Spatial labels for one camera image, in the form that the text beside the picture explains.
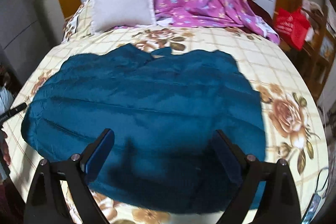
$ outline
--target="human hand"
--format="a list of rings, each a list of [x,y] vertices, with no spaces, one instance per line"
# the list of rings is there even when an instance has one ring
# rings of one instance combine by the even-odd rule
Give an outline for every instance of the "human hand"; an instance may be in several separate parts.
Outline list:
[[[3,130],[0,130],[0,134],[3,134],[3,137],[5,139],[7,138],[7,134]],[[4,140],[1,144],[1,151],[2,151],[2,154],[3,154],[3,159],[5,160],[7,165],[10,165],[11,164],[11,157],[9,156],[9,150],[8,150],[8,145],[6,143],[6,140]]]

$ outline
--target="red bag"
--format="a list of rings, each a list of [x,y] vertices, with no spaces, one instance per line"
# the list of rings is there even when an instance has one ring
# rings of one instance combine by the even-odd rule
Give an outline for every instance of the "red bag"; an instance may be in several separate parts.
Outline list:
[[[309,21],[301,14],[301,7],[295,12],[279,9],[275,30],[291,47],[301,50],[310,27]]]

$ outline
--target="bed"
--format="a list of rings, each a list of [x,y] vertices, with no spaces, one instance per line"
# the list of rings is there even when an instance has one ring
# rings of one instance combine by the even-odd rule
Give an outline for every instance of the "bed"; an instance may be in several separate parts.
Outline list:
[[[29,104],[39,87],[60,69],[63,62],[76,54],[103,55],[127,43],[146,52],[169,46],[172,54],[196,49],[227,52],[235,58],[239,70],[253,89],[260,92],[266,132],[266,161],[276,162],[281,157],[289,161],[303,215],[314,193],[319,171],[328,166],[328,150],[314,100],[298,71],[276,44],[238,28],[157,26],[120,28],[94,35],[90,27],[91,9],[92,1],[85,0],[68,22],[63,43],[44,57],[13,105]],[[9,135],[10,176],[23,200],[26,200],[41,156],[22,139],[24,115],[21,112],[6,122],[4,131]],[[322,172],[320,183],[327,175],[328,172]],[[81,223],[66,182],[62,182],[62,188],[74,222]],[[221,216],[221,212],[205,215],[156,212],[120,203],[100,193],[92,194],[110,223],[175,224],[192,221],[210,224]],[[244,223],[249,223],[255,213],[256,210],[250,210]]]

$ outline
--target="pillow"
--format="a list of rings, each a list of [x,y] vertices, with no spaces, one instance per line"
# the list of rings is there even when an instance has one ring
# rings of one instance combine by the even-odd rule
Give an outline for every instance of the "pillow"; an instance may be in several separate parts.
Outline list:
[[[92,27],[104,32],[115,26],[155,24],[153,0],[94,0]]]

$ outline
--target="bolt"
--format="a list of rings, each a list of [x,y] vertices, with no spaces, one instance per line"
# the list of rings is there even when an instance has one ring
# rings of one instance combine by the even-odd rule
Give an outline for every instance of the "bolt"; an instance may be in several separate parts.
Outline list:
[[[246,158],[247,158],[248,161],[255,161],[255,160],[256,160],[255,155],[252,155],[252,154],[248,154],[248,155],[246,156]]]
[[[40,160],[40,165],[45,165],[45,164],[47,164],[47,160],[46,159],[42,159],[42,160]]]
[[[279,162],[282,166],[287,165],[287,161],[284,159],[280,159]]]
[[[79,160],[79,158],[81,157],[81,155],[80,154],[73,154],[72,156],[71,156],[71,159],[73,160],[73,161],[75,161],[75,160]]]

